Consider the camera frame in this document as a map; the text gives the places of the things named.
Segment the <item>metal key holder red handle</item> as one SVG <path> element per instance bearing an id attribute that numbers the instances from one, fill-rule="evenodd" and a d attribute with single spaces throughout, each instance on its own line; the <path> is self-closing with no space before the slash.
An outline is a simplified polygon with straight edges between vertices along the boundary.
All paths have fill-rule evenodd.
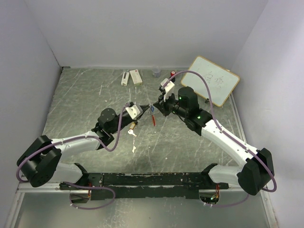
<path id="1" fill-rule="evenodd" d="M 150 116 L 151 116 L 151 118 L 152 118 L 152 124 L 153 124 L 153 126 L 156 126 L 156 119 L 155 119 L 155 116 L 154 116 L 154 111 L 152 112 L 151 110 L 150 110 L 150 107 L 151 106 L 153 106 L 152 104 L 151 105 L 149 105 L 149 114 L 150 114 Z"/>

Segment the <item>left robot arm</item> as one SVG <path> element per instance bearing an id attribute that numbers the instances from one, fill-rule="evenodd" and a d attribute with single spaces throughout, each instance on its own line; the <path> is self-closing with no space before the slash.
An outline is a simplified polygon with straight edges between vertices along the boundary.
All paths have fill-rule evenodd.
<path id="1" fill-rule="evenodd" d="M 86 133 L 61 139 L 38 137 L 17 161 L 17 180 L 40 187 L 48 182 L 71 182 L 77 189 L 88 186 L 85 168 L 78 164 L 64 164 L 62 160 L 88 151 L 116 149 L 120 131 L 131 123 L 137 123 L 149 105 L 127 103 L 120 114 L 112 108 L 104 109 L 95 127 Z"/>

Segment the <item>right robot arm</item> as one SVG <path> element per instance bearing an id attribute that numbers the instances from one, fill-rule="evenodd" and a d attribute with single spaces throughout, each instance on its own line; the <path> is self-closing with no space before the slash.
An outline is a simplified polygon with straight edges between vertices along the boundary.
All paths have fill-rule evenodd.
<path id="1" fill-rule="evenodd" d="M 225 151 L 236 163 L 236 167 L 219 164 L 208 166 L 202 176 L 202 185 L 212 189 L 217 183 L 239 185 L 246 193 L 257 195 L 274 177 L 271 152 L 247 144 L 213 119 L 212 115 L 199 107 L 198 96 L 190 87 L 178 90 L 175 97 L 172 89 L 160 89 L 161 95 L 154 103 L 164 116 L 177 115 L 191 130 L 203 136 Z"/>

